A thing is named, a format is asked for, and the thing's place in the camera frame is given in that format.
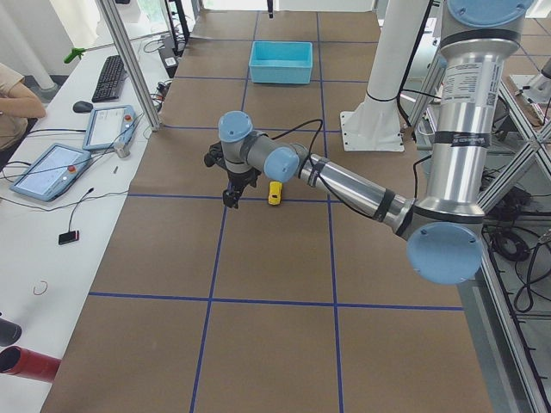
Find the black mouse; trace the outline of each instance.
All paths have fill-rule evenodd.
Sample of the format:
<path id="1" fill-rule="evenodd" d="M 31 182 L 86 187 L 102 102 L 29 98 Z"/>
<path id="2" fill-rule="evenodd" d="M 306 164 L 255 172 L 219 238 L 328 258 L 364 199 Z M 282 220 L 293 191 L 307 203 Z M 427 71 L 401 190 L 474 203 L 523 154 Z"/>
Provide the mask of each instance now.
<path id="1" fill-rule="evenodd" d="M 78 101 L 74 105 L 72 105 L 73 112 L 77 114 L 87 114 L 88 112 L 91 112 L 94 108 L 94 105 L 92 105 L 90 102 L 85 101 Z"/>

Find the tablet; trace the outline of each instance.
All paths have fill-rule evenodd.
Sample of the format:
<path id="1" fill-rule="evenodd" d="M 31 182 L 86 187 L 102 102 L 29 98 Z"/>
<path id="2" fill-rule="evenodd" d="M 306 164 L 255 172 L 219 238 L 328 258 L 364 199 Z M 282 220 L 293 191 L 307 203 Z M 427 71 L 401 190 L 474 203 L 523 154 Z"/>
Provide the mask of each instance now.
<path id="1" fill-rule="evenodd" d="M 54 200 L 77 180 L 90 162 L 91 155 L 88 151 L 53 144 L 9 189 L 37 200 Z"/>
<path id="2" fill-rule="evenodd" d="M 84 135 L 83 149 L 104 151 L 115 142 L 128 144 L 136 127 L 135 113 L 130 105 L 92 109 Z"/>

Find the blue bin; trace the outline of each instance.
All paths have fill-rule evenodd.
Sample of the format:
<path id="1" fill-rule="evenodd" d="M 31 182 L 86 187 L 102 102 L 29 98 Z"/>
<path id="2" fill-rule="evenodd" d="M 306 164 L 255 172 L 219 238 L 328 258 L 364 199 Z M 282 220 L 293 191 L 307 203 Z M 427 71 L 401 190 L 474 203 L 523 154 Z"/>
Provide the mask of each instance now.
<path id="1" fill-rule="evenodd" d="M 254 41 L 249 68 L 254 83 L 310 83 L 312 43 Z"/>

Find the white desk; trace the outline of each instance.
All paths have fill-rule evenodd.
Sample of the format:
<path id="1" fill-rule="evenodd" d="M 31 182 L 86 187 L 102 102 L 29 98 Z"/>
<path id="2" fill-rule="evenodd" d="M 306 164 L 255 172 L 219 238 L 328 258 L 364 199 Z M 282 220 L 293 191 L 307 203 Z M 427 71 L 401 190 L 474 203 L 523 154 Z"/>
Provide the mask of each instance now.
<path id="1" fill-rule="evenodd" d="M 134 50 L 147 41 L 133 42 Z M 80 100 L 90 101 L 103 61 L 111 54 L 116 54 L 113 46 L 87 52 L 49 104 L 47 117 L 39 120 L 34 129 L 85 129 L 89 115 L 73 113 L 72 105 Z M 154 92 L 157 82 L 168 78 L 164 67 L 157 53 L 140 51 L 138 56 L 149 90 Z M 95 107 L 117 104 L 133 105 L 137 115 L 142 112 L 130 79 L 125 81 L 119 101 L 98 103 Z M 101 157 L 55 201 L 46 203 L 18 195 L 9 190 L 10 182 L 6 180 L 0 180 L 0 196 L 53 208 L 78 201 L 92 187 L 95 190 L 89 196 L 126 191 L 144 153 L 149 130 L 147 119 L 142 119 L 129 157 L 120 159 L 114 153 Z M 82 147 L 82 133 L 44 136 L 49 134 L 29 135 L 12 160 L 33 162 L 54 142 Z M 5 171 L 12 176 L 23 169 L 7 167 Z M 22 337 L 15 345 L 63 357 L 125 198 L 116 195 L 81 203 L 71 225 L 80 230 L 81 238 L 62 246 L 58 245 L 58 235 L 67 231 L 72 206 L 45 213 L 0 200 L 0 311 L 22 327 Z M 38 413 L 49 389 L 47 383 L 0 374 L 0 411 Z"/>

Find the yellow toy car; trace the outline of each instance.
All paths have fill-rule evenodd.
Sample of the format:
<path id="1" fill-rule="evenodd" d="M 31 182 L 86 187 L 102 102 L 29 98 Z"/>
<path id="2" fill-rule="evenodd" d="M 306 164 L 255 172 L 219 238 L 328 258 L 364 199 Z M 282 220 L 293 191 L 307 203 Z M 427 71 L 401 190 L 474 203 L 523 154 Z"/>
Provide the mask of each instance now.
<path id="1" fill-rule="evenodd" d="M 270 205 L 279 205 L 282 201 L 282 189 L 283 184 L 278 181 L 272 181 L 269 183 L 269 195 L 268 203 Z"/>

